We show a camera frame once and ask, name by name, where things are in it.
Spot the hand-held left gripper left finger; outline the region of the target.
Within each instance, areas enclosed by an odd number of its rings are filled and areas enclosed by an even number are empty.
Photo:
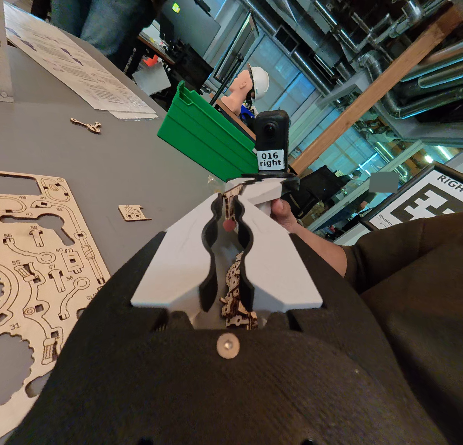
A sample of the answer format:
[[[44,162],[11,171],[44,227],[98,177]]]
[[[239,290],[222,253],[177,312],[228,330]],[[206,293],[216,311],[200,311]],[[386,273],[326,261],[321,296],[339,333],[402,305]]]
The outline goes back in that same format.
[[[208,312],[218,290],[212,245],[221,217],[222,194],[214,194],[171,225],[131,298],[132,306]]]

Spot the slotted wooden puzzle piece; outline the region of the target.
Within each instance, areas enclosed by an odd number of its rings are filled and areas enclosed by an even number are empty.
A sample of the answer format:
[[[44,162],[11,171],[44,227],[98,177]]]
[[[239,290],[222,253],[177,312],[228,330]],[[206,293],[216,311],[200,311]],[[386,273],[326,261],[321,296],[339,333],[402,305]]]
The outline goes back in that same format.
[[[234,199],[236,196],[240,195],[244,188],[243,183],[239,183],[233,188],[228,189],[223,193],[223,199],[225,202],[225,219],[235,221],[234,213]]]

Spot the grey desk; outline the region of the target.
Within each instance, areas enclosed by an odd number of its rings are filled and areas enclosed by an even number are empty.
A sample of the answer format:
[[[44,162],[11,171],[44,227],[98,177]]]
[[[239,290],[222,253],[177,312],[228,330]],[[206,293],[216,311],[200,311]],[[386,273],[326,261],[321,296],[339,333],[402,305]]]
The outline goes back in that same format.
[[[206,171],[156,136],[161,119],[123,122],[78,105],[22,51],[8,51],[15,93],[26,100],[1,105],[1,171],[65,179],[112,275],[77,320],[42,395],[31,397],[9,428],[30,411],[39,425],[58,418],[70,425],[79,415],[121,419],[135,405],[151,418],[188,408],[192,417],[218,418],[237,398],[242,353],[221,358],[217,330],[157,332],[166,313],[130,304],[158,232],[206,198]],[[70,118],[99,122],[101,132]],[[152,220],[126,222],[118,205],[141,205]]]

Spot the person's right hand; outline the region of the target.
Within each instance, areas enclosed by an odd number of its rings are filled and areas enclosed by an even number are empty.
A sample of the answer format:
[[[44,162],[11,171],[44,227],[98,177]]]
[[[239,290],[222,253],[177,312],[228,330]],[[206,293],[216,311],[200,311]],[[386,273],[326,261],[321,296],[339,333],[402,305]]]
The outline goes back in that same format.
[[[301,230],[304,230],[303,225],[298,223],[293,215],[288,202],[282,199],[275,199],[271,201],[270,208],[270,217],[286,229],[288,233],[298,234]]]

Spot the white hard hat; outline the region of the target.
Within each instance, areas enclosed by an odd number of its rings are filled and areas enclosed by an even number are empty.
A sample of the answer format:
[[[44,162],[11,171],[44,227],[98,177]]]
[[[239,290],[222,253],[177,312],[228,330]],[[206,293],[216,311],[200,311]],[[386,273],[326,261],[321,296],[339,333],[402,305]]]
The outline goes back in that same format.
[[[247,69],[252,79],[253,100],[260,100],[269,89],[269,75],[262,67],[251,66],[250,63],[247,63]]]

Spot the pile of wooden puzzle pieces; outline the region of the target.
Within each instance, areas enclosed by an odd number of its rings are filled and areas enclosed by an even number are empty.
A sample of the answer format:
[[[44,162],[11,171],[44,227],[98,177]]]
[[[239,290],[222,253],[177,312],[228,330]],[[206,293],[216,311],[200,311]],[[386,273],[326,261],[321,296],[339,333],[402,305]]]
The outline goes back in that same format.
[[[221,316],[225,319],[226,327],[244,328],[250,331],[258,329],[258,317],[256,312],[248,312],[241,301],[239,284],[240,264],[243,254],[243,252],[238,253],[235,262],[228,269],[225,276],[228,292],[219,301],[222,303]]]

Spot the metal ventilation ducts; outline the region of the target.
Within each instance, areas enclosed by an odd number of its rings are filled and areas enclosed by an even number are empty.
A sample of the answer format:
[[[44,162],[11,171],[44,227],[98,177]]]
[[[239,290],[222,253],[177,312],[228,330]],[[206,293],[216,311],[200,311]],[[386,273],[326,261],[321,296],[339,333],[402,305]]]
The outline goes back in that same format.
[[[317,64],[316,81],[327,94],[365,70],[375,80],[450,6],[462,0],[249,0],[258,20],[289,50],[301,44]],[[462,122],[462,23],[372,107],[356,125],[371,133],[385,118],[417,117],[425,123]]]

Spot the white board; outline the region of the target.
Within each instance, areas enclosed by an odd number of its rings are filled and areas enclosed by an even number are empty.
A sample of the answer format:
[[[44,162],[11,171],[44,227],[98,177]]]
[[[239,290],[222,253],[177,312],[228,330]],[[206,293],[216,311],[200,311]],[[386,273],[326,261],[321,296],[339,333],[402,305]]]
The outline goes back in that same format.
[[[147,95],[154,95],[171,87],[170,80],[162,63],[142,68],[134,72],[132,78]]]

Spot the large dark monitor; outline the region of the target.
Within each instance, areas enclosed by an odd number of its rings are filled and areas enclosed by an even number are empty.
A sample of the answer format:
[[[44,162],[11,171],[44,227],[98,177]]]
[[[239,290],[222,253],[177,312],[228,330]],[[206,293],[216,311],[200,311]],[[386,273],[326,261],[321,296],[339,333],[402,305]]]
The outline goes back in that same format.
[[[203,57],[220,31],[203,0],[167,0],[160,17],[160,32],[165,41],[182,41]]]

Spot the large wooden puzzle sheet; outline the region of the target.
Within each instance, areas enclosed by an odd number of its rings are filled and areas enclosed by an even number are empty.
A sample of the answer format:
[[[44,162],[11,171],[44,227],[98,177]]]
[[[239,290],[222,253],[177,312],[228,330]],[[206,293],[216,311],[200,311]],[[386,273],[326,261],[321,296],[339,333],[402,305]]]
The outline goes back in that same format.
[[[22,385],[55,366],[87,307],[110,278],[68,183],[61,177],[1,171],[1,178],[31,181],[38,192],[1,193],[1,334],[32,350]]]

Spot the black and white marker sign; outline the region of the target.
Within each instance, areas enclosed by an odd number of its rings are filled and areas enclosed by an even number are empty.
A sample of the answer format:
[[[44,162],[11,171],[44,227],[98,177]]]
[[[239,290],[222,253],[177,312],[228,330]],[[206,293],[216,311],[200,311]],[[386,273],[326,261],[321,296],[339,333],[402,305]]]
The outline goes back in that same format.
[[[463,211],[463,174],[435,162],[391,194],[360,222],[370,231]]]

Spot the wooden key piece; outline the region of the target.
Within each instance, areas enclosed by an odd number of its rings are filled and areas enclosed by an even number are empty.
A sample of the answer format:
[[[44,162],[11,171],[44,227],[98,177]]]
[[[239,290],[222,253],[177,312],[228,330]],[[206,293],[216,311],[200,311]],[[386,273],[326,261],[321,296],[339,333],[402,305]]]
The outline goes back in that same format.
[[[81,127],[86,128],[88,131],[94,133],[94,134],[100,134],[101,132],[101,123],[95,122],[94,124],[88,124],[88,123],[83,123],[81,121],[78,121],[75,118],[70,118],[70,122],[74,125],[78,125]]]

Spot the person's clothing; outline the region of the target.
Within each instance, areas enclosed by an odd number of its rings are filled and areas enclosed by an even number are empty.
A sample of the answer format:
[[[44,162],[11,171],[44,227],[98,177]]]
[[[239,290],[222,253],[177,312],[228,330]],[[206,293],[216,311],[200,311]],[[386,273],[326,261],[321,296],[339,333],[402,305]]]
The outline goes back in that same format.
[[[462,277],[453,267],[360,274],[357,289],[415,396],[450,444],[462,444]]]

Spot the laminated instruction sheet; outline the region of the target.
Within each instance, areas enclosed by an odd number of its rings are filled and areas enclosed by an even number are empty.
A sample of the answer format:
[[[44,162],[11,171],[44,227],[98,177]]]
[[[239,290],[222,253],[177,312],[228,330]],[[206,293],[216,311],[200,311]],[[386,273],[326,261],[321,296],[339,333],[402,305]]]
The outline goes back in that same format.
[[[7,39],[91,107],[118,119],[157,113],[55,26],[4,2]]]

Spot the printed diagram board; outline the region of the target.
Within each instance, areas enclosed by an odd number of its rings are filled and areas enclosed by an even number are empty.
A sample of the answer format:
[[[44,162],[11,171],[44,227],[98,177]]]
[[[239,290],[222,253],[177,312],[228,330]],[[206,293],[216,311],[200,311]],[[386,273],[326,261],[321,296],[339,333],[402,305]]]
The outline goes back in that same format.
[[[11,80],[11,70],[7,50],[7,36],[3,0],[0,1],[0,101],[14,102],[14,91]]]

